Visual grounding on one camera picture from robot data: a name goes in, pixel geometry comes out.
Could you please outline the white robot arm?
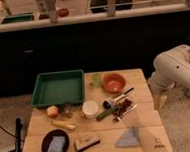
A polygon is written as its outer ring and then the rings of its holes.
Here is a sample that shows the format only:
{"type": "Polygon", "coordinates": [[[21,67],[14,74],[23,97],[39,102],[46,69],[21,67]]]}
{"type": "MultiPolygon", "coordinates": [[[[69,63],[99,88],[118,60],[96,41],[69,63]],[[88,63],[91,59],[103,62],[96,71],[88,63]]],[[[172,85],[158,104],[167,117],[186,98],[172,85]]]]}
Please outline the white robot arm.
{"type": "Polygon", "coordinates": [[[177,82],[190,89],[190,46],[178,45],[154,58],[154,72],[147,81],[154,108],[160,110],[166,90],[177,82]]]}

